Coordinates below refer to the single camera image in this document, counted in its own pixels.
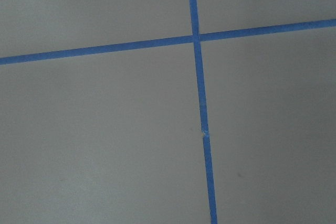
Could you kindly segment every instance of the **blue tape strip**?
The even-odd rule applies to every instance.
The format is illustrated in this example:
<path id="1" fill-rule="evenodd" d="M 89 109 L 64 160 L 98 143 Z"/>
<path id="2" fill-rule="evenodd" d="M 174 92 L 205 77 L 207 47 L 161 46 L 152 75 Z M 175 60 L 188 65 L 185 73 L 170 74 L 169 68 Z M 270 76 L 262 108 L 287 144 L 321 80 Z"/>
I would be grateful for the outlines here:
<path id="1" fill-rule="evenodd" d="M 232 31 L 220 31 L 217 33 L 201 34 L 200 40 L 207 41 L 207 40 L 217 40 L 217 39 L 229 39 L 229 38 L 246 37 L 246 36 L 253 36 L 253 35 L 262 35 L 262 34 L 284 33 L 287 31 L 299 31 L 299 30 L 307 30 L 307 29 L 333 27 L 333 26 L 336 26 L 336 19 L 294 23 L 294 24 L 286 24 L 286 25 L 278 25 L 278 26 L 248 28 L 248 29 L 232 30 Z"/>
<path id="2" fill-rule="evenodd" d="M 185 43 L 192 43 L 192 42 L 193 42 L 193 38 L 192 36 L 189 35 L 189 36 L 181 36 L 181 37 L 174 37 L 174 38 L 128 42 L 128 43 L 106 45 L 106 46 L 78 48 L 78 49 L 53 51 L 53 52 L 41 52 L 38 54 L 0 58 L 0 65 L 36 61 L 36 60 L 66 58 L 66 57 L 82 56 L 82 55 L 102 54 L 105 52 L 125 51 L 125 50 L 133 50 L 133 49 L 140 49 L 140 48 L 161 47 L 161 46 L 185 44 Z"/>
<path id="3" fill-rule="evenodd" d="M 208 115 L 206 108 L 206 95 L 204 86 L 204 73 L 202 62 L 202 49 L 198 28 L 198 12 L 197 12 L 197 0 L 189 0 L 190 3 L 190 15 L 194 40 L 194 52 L 195 52 L 195 65 L 196 65 L 196 77 L 198 88 L 198 100 L 201 116 L 201 128 L 203 132 L 203 149 L 205 159 L 206 181 L 208 187 L 208 200 L 210 208 L 211 224 L 217 224 L 217 212 L 216 212 L 216 198 L 215 198 L 215 186 L 214 175 L 212 168 L 211 146 L 210 136 L 208 129 Z"/>

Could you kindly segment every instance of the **gray floor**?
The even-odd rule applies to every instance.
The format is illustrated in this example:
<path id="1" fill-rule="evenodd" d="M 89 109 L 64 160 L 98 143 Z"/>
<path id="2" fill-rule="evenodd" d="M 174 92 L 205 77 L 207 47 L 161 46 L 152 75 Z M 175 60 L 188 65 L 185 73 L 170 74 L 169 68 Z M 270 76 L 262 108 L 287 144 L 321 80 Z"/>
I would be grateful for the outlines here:
<path id="1" fill-rule="evenodd" d="M 201 33 L 336 0 L 198 0 Z M 0 58 L 191 35 L 188 0 L 0 0 Z M 218 223 L 336 222 L 336 28 L 202 42 Z M 0 66 L 1 224 L 210 224 L 193 45 Z"/>

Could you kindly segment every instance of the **blue tape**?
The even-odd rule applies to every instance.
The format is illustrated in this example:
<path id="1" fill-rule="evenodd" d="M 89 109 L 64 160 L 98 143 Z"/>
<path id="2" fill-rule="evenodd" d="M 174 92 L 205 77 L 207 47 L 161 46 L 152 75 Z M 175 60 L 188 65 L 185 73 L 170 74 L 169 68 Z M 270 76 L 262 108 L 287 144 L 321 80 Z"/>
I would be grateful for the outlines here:
<path id="1" fill-rule="evenodd" d="M 229 38 L 246 37 L 246 36 L 253 36 L 253 35 L 262 35 L 262 34 L 284 33 L 287 31 L 317 29 L 317 28 L 333 27 L 333 26 L 336 26 L 336 19 L 294 23 L 294 24 L 286 24 L 286 25 L 278 25 L 278 26 L 248 28 L 248 29 L 232 30 L 232 31 L 220 31 L 217 33 L 201 34 L 199 39 L 201 41 L 229 39 Z"/>
<path id="2" fill-rule="evenodd" d="M 193 38 L 192 36 L 189 35 L 189 36 L 181 36 L 181 37 L 174 37 L 174 38 L 128 42 L 128 43 L 106 45 L 106 46 L 77 48 L 77 49 L 53 51 L 53 52 L 41 52 L 38 54 L 0 58 L 0 65 L 36 61 L 36 60 L 58 59 L 58 58 L 66 58 L 66 57 L 74 57 L 74 56 L 82 56 L 82 55 L 102 54 L 105 52 L 125 51 L 125 50 L 133 50 L 133 49 L 140 49 L 140 48 L 161 47 L 161 46 L 185 44 L 185 43 L 192 43 L 192 42 L 193 42 Z"/>
<path id="3" fill-rule="evenodd" d="M 208 115 L 207 115 L 207 107 L 206 107 L 202 49 L 201 49 L 199 27 L 198 27 L 197 0 L 189 0 L 189 3 L 190 3 L 190 15 L 191 15 L 191 23 L 192 23 L 192 31 L 193 31 L 193 41 L 194 41 L 198 101 L 199 101 L 200 116 L 201 116 L 201 128 L 203 132 L 203 150 L 204 150 L 204 159 L 205 159 L 206 181 L 207 181 L 207 187 L 208 187 L 210 217 L 211 217 L 211 224 L 217 224 L 215 186 L 214 186 L 214 175 L 213 175 L 213 168 L 212 168 L 210 136 L 209 136 L 209 129 L 208 129 Z"/>

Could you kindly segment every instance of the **vertical blue line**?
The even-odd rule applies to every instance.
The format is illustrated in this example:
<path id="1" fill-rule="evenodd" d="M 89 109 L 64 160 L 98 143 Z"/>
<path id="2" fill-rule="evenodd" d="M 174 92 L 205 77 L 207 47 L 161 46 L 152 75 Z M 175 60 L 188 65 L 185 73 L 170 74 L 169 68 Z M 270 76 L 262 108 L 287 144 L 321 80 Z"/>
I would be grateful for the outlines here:
<path id="1" fill-rule="evenodd" d="M 198 28 L 197 0 L 189 0 L 189 3 L 190 3 L 190 15 L 191 15 L 191 23 L 192 23 L 192 31 L 193 31 L 194 52 L 195 52 L 198 101 L 199 101 L 200 116 L 201 116 L 201 128 L 203 132 L 203 149 L 204 149 L 204 159 L 205 159 L 206 181 L 207 181 L 207 186 L 208 186 L 210 217 L 211 217 L 211 224 L 217 224 L 215 186 L 214 186 L 214 175 L 213 175 L 213 169 L 212 169 L 210 136 L 209 136 L 209 129 L 208 129 L 208 115 L 207 115 L 207 108 L 206 108 L 202 49 L 201 49 L 201 42 L 200 42 L 199 28 Z"/>

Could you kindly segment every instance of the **horizontal blue line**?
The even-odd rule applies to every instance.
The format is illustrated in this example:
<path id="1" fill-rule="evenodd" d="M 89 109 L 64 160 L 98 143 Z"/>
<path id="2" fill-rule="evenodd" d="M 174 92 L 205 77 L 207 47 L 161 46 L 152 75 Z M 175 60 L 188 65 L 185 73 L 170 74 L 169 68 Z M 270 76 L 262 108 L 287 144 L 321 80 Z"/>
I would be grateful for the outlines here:
<path id="1" fill-rule="evenodd" d="M 294 23 L 278 26 L 248 28 L 232 31 L 219 31 L 217 33 L 200 34 L 199 39 L 200 41 L 230 39 L 230 38 L 246 37 L 253 35 L 284 33 L 287 31 L 299 31 L 299 30 L 316 29 L 316 28 L 333 27 L 333 26 L 336 26 L 336 19 L 302 22 L 302 23 Z"/>
<path id="2" fill-rule="evenodd" d="M 19 56 L 0 58 L 0 65 L 28 62 L 28 61 L 37 61 L 37 60 L 58 59 L 58 58 L 66 58 L 66 57 L 82 56 L 82 55 L 102 54 L 105 52 L 125 51 L 125 50 L 133 50 L 133 49 L 140 49 L 140 48 L 161 47 L 161 46 L 185 44 L 185 43 L 192 43 L 192 42 L 193 42 L 193 37 L 189 35 L 189 36 L 181 36 L 181 37 L 174 37 L 174 38 L 128 42 L 128 43 L 121 43 L 121 44 L 114 44 L 114 45 L 77 48 L 77 49 L 69 49 L 69 50 L 61 50 L 61 51 L 53 51 L 53 52 L 41 52 L 37 54 L 19 55 Z"/>

